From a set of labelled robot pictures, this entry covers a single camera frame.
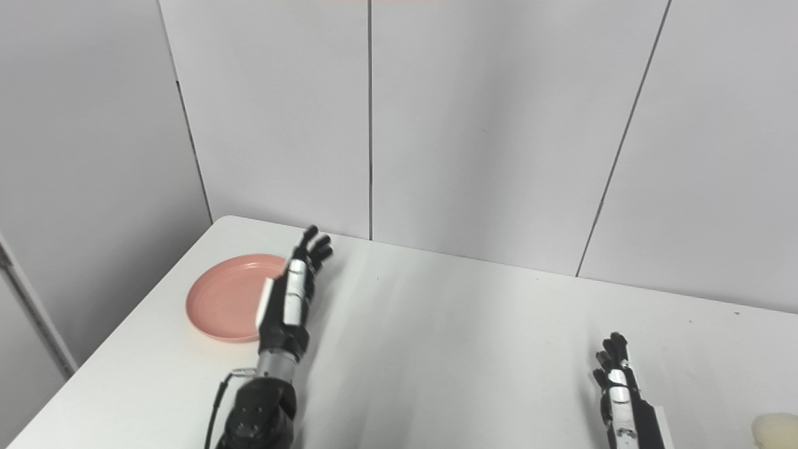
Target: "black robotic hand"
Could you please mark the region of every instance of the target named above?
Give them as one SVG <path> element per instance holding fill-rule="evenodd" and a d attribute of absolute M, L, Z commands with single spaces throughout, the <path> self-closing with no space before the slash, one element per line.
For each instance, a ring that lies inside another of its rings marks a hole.
<path fill-rule="evenodd" d="M 611 449 L 665 449 L 657 414 L 640 397 L 629 363 L 626 338 L 613 332 L 596 352 L 601 369 L 593 371 L 601 387 L 601 415 Z"/>
<path fill-rule="evenodd" d="M 289 449 L 294 442 L 297 397 L 291 381 L 310 339 L 305 325 L 315 294 L 316 274 L 333 254 L 329 236 L 318 238 L 309 247 L 317 235 L 316 226 L 306 229 L 282 275 L 267 280 L 263 286 L 256 316 L 260 335 L 258 365 L 249 370 L 254 378 L 235 395 L 235 405 L 217 449 Z M 215 410 L 229 378 L 217 394 L 206 447 Z"/>
<path fill-rule="evenodd" d="M 305 329 L 310 302 L 316 293 L 316 274 L 323 262 L 333 255 L 330 236 L 322 236 L 312 247 L 318 228 L 310 226 L 302 241 L 286 261 L 282 275 L 263 286 L 257 325 L 260 335 L 258 353 L 284 351 L 298 362 L 307 351 L 310 336 Z"/>

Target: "white partition panel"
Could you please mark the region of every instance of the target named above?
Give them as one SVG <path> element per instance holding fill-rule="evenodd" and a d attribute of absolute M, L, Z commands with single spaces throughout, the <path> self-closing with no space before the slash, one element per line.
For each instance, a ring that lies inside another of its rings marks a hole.
<path fill-rule="evenodd" d="M 366 2 L 161 7 L 213 217 L 368 236 Z"/>
<path fill-rule="evenodd" d="M 582 276 L 798 312 L 796 18 L 674 1 Z"/>
<path fill-rule="evenodd" d="M 156 0 L 0 4 L 0 231 L 84 361 L 210 225 Z"/>
<path fill-rule="evenodd" d="M 665 5 L 374 2 L 374 240 L 574 274 Z"/>

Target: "white surface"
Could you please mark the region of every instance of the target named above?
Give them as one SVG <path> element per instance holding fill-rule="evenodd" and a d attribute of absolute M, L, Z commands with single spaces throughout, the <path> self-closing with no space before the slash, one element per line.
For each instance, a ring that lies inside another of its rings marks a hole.
<path fill-rule="evenodd" d="M 374 2 L 374 240 L 575 274 L 665 4 Z"/>
<path fill-rule="evenodd" d="M 64 383 L 0 272 L 0 447 L 6 447 Z"/>
<path fill-rule="evenodd" d="M 285 255 L 301 235 L 217 221 L 11 449 L 201 447 L 218 382 L 254 364 L 257 344 L 196 331 L 188 289 L 221 260 Z M 678 448 L 749 448 L 755 416 L 798 411 L 798 316 L 346 237 L 333 246 L 298 371 L 298 447 L 606 448 L 591 370 L 614 330 Z"/>
<path fill-rule="evenodd" d="M 84 360 L 208 227 L 155 0 L 0 6 L 0 231 Z"/>
<path fill-rule="evenodd" d="M 161 7 L 213 217 L 367 237 L 366 2 Z"/>
<path fill-rule="evenodd" d="M 795 17 L 674 2 L 582 276 L 798 312 Z"/>

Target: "pink plate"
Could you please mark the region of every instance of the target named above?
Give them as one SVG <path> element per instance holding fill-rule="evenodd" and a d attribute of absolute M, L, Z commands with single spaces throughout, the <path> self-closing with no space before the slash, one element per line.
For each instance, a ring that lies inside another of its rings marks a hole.
<path fill-rule="evenodd" d="M 189 321 L 217 340 L 258 339 L 255 313 L 267 277 L 282 273 L 285 260 L 269 254 L 233 257 L 200 276 L 186 298 Z"/>

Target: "black cable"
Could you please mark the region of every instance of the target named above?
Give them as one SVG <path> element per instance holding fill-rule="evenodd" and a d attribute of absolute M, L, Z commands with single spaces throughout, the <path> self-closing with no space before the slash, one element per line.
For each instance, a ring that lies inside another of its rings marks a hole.
<path fill-rule="evenodd" d="M 219 411 L 219 405 L 222 403 L 224 392 L 227 390 L 227 385 L 230 383 L 230 378 L 232 376 L 233 373 L 228 374 L 219 384 L 219 390 L 216 391 L 216 399 L 213 400 L 213 411 L 211 411 L 211 421 L 207 424 L 207 433 L 205 434 L 205 449 L 211 449 L 211 437 L 213 434 L 213 424 L 216 422 L 216 412 Z"/>

